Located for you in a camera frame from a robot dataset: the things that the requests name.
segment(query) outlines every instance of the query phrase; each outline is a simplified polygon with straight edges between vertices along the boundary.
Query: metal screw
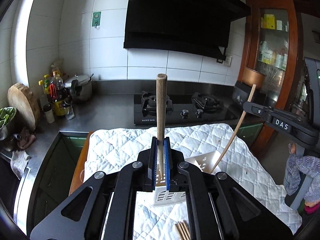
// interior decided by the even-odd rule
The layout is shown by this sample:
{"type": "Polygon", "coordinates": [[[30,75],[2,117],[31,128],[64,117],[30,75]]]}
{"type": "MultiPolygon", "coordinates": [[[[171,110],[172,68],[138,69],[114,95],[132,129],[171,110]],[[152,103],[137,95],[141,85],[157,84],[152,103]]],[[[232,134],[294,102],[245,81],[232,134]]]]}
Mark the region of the metal screw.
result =
{"type": "Polygon", "coordinates": [[[218,179],[226,179],[228,177],[227,174],[224,172],[219,172],[217,176],[218,179]]]}
{"type": "Polygon", "coordinates": [[[180,162],[179,163],[180,168],[186,169],[189,167],[189,163],[187,162],[180,162]]]}
{"type": "Polygon", "coordinates": [[[96,172],[96,173],[94,174],[94,177],[95,177],[96,179],[101,179],[101,178],[104,177],[104,173],[103,173],[102,171],[98,171],[98,172],[96,172]]]}
{"type": "Polygon", "coordinates": [[[135,169],[142,167],[143,163],[142,162],[134,162],[132,163],[132,167],[135,169]]]}

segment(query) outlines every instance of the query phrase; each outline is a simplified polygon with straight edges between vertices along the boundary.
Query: round cutting board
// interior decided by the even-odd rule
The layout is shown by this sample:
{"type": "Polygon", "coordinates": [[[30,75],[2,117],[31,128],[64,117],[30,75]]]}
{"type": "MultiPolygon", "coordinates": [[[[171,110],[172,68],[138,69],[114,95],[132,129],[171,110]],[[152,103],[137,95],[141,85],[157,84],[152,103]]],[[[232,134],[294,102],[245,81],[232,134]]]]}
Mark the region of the round cutting board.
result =
{"type": "Polygon", "coordinates": [[[17,83],[8,90],[9,106],[17,108],[28,129],[33,132],[40,118],[40,109],[32,91],[22,83],[17,83]]]}

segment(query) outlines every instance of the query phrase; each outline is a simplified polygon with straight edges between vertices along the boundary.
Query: green sticker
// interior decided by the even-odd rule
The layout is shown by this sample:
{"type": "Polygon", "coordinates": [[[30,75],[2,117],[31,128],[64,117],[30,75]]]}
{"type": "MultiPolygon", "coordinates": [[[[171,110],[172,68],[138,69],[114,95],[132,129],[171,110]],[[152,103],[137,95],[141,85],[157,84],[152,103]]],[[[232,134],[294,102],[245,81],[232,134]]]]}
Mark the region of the green sticker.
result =
{"type": "Polygon", "coordinates": [[[92,27],[100,26],[101,12],[94,12],[92,16],[92,27]]]}

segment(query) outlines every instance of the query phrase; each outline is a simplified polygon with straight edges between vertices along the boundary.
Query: gray knitted fabric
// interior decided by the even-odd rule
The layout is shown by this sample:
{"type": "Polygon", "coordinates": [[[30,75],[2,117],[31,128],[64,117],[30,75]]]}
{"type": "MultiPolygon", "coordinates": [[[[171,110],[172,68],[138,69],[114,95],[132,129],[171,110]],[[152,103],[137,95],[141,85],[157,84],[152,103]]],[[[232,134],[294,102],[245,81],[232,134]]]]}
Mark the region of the gray knitted fabric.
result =
{"type": "Polygon", "coordinates": [[[300,174],[302,173],[313,178],[312,183],[304,199],[307,202],[315,202],[320,199],[320,159],[313,156],[298,158],[296,154],[290,154],[287,160],[284,188],[288,195],[292,195],[298,189],[300,174]]]}

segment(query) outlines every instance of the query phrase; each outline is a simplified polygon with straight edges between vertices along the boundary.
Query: range hood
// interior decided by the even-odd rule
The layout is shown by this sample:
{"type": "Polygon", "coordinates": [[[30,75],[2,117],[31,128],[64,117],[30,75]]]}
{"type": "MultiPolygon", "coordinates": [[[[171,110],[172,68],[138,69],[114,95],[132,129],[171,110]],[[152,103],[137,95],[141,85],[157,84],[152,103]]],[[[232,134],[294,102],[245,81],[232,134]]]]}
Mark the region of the range hood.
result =
{"type": "Polygon", "coordinates": [[[250,13],[240,0],[129,0],[124,48],[173,50],[225,60],[230,23],[250,13]]]}

